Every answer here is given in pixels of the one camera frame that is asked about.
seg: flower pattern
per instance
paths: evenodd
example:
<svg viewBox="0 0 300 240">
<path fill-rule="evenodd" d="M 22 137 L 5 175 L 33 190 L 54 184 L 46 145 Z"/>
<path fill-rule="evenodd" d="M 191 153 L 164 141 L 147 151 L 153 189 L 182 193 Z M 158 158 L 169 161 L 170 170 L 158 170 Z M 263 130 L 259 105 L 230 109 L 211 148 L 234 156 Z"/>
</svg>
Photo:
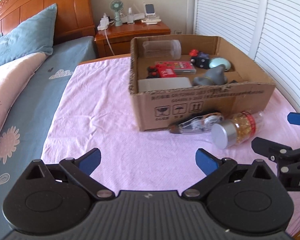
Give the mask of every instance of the flower pattern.
<svg viewBox="0 0 300 240">
<path fill-rule="evenodd" d="M 17 145 L 20 143 L 19 129 L 15 126 L 10 127 L 0 137 L 0 160 L 3 164 L 7 162 L 7 158 L 12 157 L 12 153 L 16 151 Z M 6 183 L 10 179 L 10 174 L 4 173 L 0 175 L 0 185 Z"/>
<path fill-rule="evenodd" d="M 73 71 L 60 69 L 54 75 L 50 76 L 49 79 L 71 76 L 72 74 Z"/>
<path fill-rule="evenodd" d="M 3 164 L 6 163 L 7 158 L 12 156 L 12 153 L 16 151 L 16 145 L 20 143 L 18 134 L 19 129 L 12 126 L 7 130 L 7 133 L 3 133 L 0 137 L 0 160 L 3 159 Z"/>
</svg>

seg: mint green round object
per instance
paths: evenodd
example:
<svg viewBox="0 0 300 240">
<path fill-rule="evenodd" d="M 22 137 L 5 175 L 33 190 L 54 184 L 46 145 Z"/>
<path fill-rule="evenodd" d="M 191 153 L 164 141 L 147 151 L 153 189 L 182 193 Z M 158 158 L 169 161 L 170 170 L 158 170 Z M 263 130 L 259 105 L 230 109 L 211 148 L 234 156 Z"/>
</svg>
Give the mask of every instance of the mint green round object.
<svg viewBox="0 0 300 240">
<path fill-rule="evenodd" d="M 228 71 L 231 68 L 231 63 L 223 57 L 212 58 L 209 62 L 209 68 L 214 68 L 221 64 L 225 65 L 225 71 Z"/>
</svg>

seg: red toy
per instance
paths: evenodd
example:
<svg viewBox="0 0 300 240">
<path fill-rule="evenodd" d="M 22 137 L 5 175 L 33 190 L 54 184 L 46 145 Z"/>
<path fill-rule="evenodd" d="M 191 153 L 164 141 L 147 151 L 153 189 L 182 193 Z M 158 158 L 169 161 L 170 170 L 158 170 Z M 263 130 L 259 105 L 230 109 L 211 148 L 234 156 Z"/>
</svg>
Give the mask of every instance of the red toy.
<svg viewBox="0 0 300 240">
<path fill-rule="evenodd" d="M 172 67 L 169 67 L 165 64 L 159 64 L 155 66 L 150 66 L 147 68 L 148 77 L 147 78 L 168 78 L 168 77 L 177 77 Z"/>
<path fill-rule="evenodd" d="M 196 57 L 198 55 L 199 51 L 197 49 L 193 49 L 190 51 L 189 55 L 191 57 Z"/>
</svg>

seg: clear plastic jar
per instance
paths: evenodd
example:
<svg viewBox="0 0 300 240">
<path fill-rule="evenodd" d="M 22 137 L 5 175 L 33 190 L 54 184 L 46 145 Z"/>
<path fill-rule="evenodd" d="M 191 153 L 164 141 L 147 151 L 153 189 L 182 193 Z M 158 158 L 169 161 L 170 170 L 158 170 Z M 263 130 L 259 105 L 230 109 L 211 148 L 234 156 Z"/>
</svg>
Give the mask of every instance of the clear plastic jar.
<svg viewBox="0 0 300 240">
<path fill-rule="evenodd" d="M 262 127 L 263 112 L 250 114 L 243 111 L 232 115 L 230 119 L 214 124 L 211 127 L 211 137 L 218 148 L 225 149 L 248 140 Z"/>
<path fill-rule="evenodd" d="M 178 40 L 145 41 L 143 49 L 145 57 L 171 56 L 173 59 L 181 58 L 181 44 Z"/>
</svg>

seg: green fan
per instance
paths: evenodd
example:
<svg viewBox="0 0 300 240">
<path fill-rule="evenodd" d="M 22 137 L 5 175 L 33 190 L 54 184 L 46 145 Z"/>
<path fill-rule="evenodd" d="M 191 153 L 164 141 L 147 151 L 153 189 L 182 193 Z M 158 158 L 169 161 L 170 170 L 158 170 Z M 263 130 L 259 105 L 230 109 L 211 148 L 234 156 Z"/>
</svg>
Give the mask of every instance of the green fan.
<svg viewBox="0 0 300 240">
<path fill-rule="evenodd" d="M 121 0 L 113 0 L 110 3 L 110 9 L 114 11 L 115 26 L 121 26 L 120 11 L 123 9 L 123 2 Z"/>
</svg>

